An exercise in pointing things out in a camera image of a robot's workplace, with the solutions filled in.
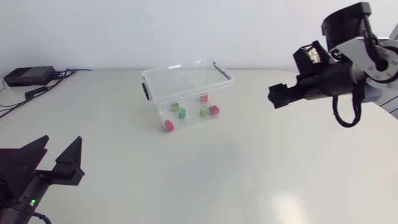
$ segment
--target cable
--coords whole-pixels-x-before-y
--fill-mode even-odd
[[[380,107],[382,107],[382,106],[384,106],[384,105],[390,103],[391,101],[393,101],[393,100],[396,99],[396,98],[398,98],[398,96],[396,96],[396,97],[394,97],[393,99],[390,99],[389,101],[383,103],[382,105],[380,105]]]
[[[51,224],[51,221],[49,220],[49,218],[47,218],[43,214],[34,212],[32,216],[39,218],[39,220],[43,220],[45,224]]]
[[[376,44],[378,44],[379,39],[372,33],[371,25],[369,23],[368,16],[363,17],[363,22],[365,30],[363,31],[364,43],[366,51],[371,58],[371,60],[376,64],[376,68],[379,71],[384,71],[388,67],[388,62],[383,60],[377,51]]]
[[[395,112],[395,111],[397,111],[398,110],[398,108],[397,109],[394,109],[394,110],[392,110],[390,113],[393,113],[393,112]]]
[[[39,97],[39,96],[41,96],[41,95],[47,93],[48,91],[52,90],[52,89],[53,89],[54,87],[56,87],[59,83],[61,83],[62,80],[64,80],[64,79],[70,77],[71,75],[73,75],[75,72],[77,72],[77,71],[79,71],[79,70],[91,71],[90,69],[69,69],[69,68],[68,68],[68,69],[66,69],[65,71],[54,72],[54,73],[52,74],[52,75],[53,75],[53,79],[55,79],[55,80],[57,80],[57,81],[56,81],[53,85],[48,86],[48,89],[47,89],[47,90],[45,90],[45,91],[43,91],[42,93],[39,93],[39,94],[33,96],[32,98],[29,98],[28,100],[24,100],[24,101],[22,101],[22,102],[20,102],[20,103],[14,104],[14,105],[9,105],[9,106],[0,105],[0,106],[2,106],[2,107],[12,107],[12,106],[13,106],[12,108],[0,110],[0,112],[7,111],[7,112],[3,113],[2,115],[0,115],[0,118],[3,118],[5,115],[9,114],[11,111],[17,109],[17,108],[20,107],[20,106],[23,106],[24,104],[26,104],[27,102],[33,100],[34,98],[37,98],[37,97]]]
[[[333,114],[335,115],[337,122],[339,124],[341,124],[344,128],[352,128],[353,126],[358,124],[359,120],[361,119],[361,113],[362,113],[361,103],[356,104],[356,103],[354,103],[354,100],[353,100],[353,108],[354,108],[355,118],[352,123],[347,123],[347,122],[343,121],[343,119],[338,114],[337,102],[338,102],[338,96],[335,95],[335,96],[333,96],[332,107],[333,107]]]
[[[6,86],[4,85],[4,80],[2,80],[2,89],[0,90],[0,93],[3,91],[3,90],[5,90],[6,89]]]

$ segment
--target pink cube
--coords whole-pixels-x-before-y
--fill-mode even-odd
[[[208,96],[207,96],[207,94],[201,94],[201,95],[200,95],[200,101],[201,101],[201,102],[207,102],[207,101],[208,101]]]
[[[169,120],[166,120],[166,121],[164,122],[164,126],[165,126],[165,128],[166,128],[166,130],[167,130],[168,132],[171,132],[171,131],[174,130],[174,125],[173,125],[173,123],[172,123],[171,121],[169,121]]]
[[[220,109],[218,109],[218,107],[217,106],[210,106],[209,107],[209,112],[210,112],[210,114],[211,115],[216,115],[216,114],[218,114],[218,112],[220,112]]]

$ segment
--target robotic arm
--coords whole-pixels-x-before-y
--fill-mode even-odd
[[[269,87],[275,109],[301,100],[333,97],[337,121],[350,128],[361,117],[361,103],[376,101],[382,90],[398,90],[398,41],[377,38],[368,17],[370,5],[360,2],[328,16],[322,24],[329,53],[318,41],[294,53],[297,84]],[[352,94],[355,119],[343,121],[337,110],[338,96]]]

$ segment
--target small colored block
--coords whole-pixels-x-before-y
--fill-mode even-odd
[[[172,111],[178,111],[180,110],[180,105],[178,103],[172,103]]]
[[[216,115],[218,114],[218,112],[220,112],[220,109],[218,109],[218,107],[214,105],[209,107],[209,111],[211,115]]]
[[[200,108],[200,111],[199,111],[200,116],[206,116],[207,115],[207,111],[208,111],[207,106],[202,106]]]
[[[166,121],[164,122],[164,126],[165,126],[165,128],[166,128],[166,130],[167,130],[168,132],[171,132],[171,131],[174,130],[174,125],[173,125],[173,123],[172,123],[171,121],[169,121],[169,120],[166,120]]]
[[[185,116],[187,115],[187,111],[184,108],[181,108],[180,111],[178,112],[178,117],[180,119],[185,119]]]
[[[208,95],[207,94],[200,95],[200,101],[201,102],[207,102],[208,101]]]

